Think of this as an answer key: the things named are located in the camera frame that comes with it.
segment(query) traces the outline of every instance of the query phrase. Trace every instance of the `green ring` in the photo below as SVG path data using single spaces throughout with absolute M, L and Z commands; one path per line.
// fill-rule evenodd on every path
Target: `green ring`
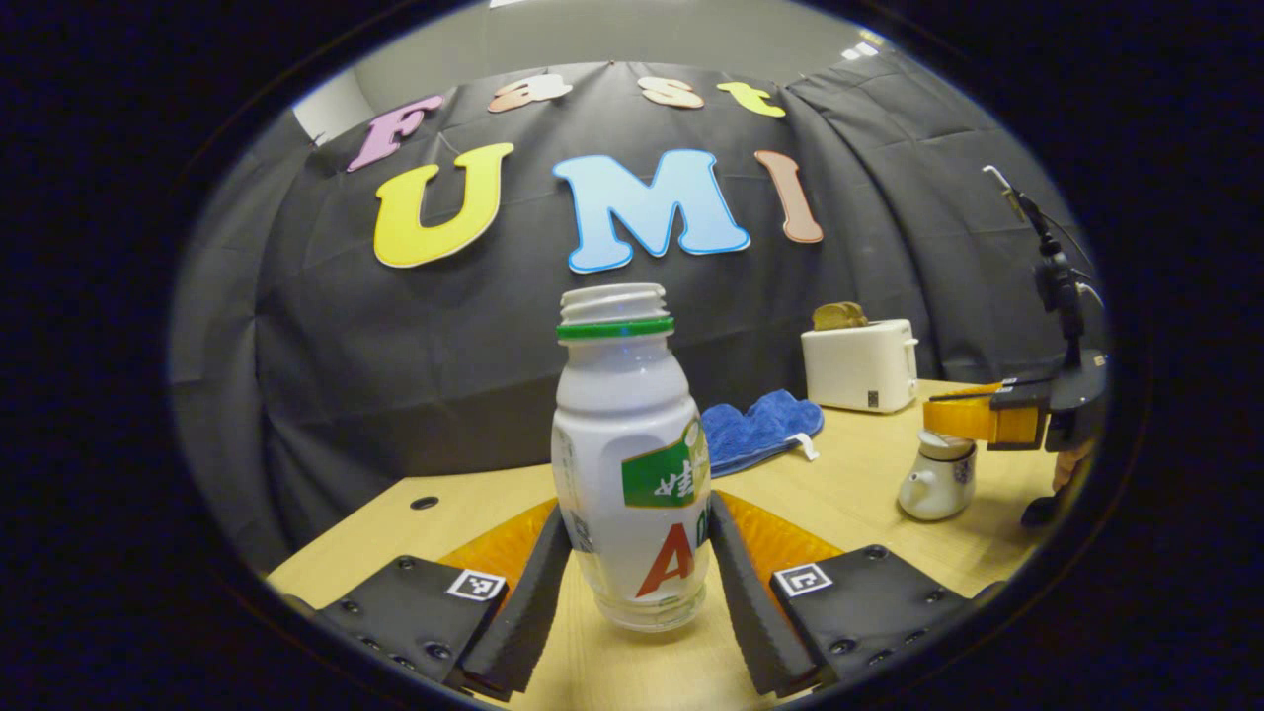
M 674 329 L 676 320 L 647 319 L 643 321 L 611 321 L 605 324 L 573 324 L 557 326 L 560 340 L 581 340 L 588 338 L 619 338 L 624 335 L 647 335 Z

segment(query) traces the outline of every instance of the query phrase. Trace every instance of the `blue letter m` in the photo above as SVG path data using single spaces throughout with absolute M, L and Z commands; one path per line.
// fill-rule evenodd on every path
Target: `blue letter m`
M 600 272 L 632 261 L 632 247 L 614 237 L 614 215 L 641 247 L 662 257 L 678 207 L 685 218 L 680 234 L 685 252 L 746 249 L 751 235 L 728 213 L 712 172 L 714 163 L 715 157 L 705 151 L 667 151 L 648 186 L 609 156 L 580 156 L 554 166 L 554 175 L 566 178 L 575 196 L 579 249 L 570 253 L 570 268 Z

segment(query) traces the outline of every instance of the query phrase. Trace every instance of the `white toaster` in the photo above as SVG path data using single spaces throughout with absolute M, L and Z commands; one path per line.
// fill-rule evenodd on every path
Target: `white toaster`
M 918 396 L 916 344 L 908 319 L 803 334 L 808 400 L 848 410 L 900 410 Z

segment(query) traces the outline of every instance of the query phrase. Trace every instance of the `blue towel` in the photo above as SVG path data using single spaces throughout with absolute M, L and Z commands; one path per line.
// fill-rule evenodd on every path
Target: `blue towel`
M 703 412 L 703 431 L 710 452 L 712 477 L 739 472 L 758 462 L 798 447 L 786 438 L 809 436 L 825 425 L 820 405 L 795 400 L 785 390 L 770 392 L 743 416 L 732 405 L 715 405 Z

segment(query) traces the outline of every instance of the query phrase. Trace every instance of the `teapot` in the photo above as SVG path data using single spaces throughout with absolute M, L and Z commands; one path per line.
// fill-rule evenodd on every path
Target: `teapot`
M 947 519 L 969 505 L 975 496 L 973 440 L 921 430 L 921 445 L 913 469 L 900 485 L 897 501 L 914 519 Z

